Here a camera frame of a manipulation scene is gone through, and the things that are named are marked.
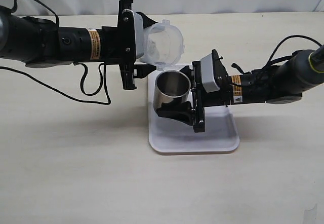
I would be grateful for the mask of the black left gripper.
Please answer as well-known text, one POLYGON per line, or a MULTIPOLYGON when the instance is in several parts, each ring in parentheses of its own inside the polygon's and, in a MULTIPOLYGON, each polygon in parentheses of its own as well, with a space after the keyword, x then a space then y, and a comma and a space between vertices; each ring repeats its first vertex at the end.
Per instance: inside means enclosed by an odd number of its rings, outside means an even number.
MULTIPOLYGON (((136 60, 136 19, 132 10, 133 0, 118 1, 117 26, 102 26, 102 41, 104 62, 108 65, 118 65, 125 90, 135 90, 134 79, 143 79, 156 70, 150 64, 135 64, 136 60)), ((143 28, 146 29, 157 21, 152 20, 142 12, 143 28)))

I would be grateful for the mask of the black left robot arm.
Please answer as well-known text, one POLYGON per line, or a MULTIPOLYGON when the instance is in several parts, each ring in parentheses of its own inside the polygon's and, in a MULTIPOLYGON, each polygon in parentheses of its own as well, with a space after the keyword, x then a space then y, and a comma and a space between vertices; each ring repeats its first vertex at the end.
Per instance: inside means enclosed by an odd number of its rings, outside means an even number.
POLYGON ((46 68, 78 62, 118 65, 123 89, 135 90, 135 79, 147 77, 157 67, 136 65, 144 55, 144 30, 156 24, 132 10, 133 0, 119 0, 117 26, 62 27, 60 22, 14 15, 1 6, 1 58, 21 61, 26 67, 46 68))

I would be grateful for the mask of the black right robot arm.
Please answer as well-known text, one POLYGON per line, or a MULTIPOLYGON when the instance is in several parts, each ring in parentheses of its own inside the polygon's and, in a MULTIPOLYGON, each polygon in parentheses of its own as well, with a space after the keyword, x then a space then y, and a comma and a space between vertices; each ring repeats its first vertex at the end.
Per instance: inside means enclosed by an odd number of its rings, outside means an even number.
POLYGON ((299 101, 323 84, 323 47, 303 49, 260 69, 229 75, 216 50, 180 69, 160 68, 154 81, 153 111, 160 118, 206 129, 208 107, 299 101))

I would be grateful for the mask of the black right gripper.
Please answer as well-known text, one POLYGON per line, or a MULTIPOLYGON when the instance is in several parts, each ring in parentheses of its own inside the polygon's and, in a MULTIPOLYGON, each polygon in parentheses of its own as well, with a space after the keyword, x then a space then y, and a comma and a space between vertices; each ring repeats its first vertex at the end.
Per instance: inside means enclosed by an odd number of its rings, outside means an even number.
POLYGON ((192 68, 186 65, 180 69, 192 79, 193 112, 191 103, 186 101, 180 104, 163 103, 156 109, 156 114, 193 126, 195 133, 205 132, 205 108, 230 104, 231 85, 222 59, 213 49, 199 61, 192 62, 192 68))

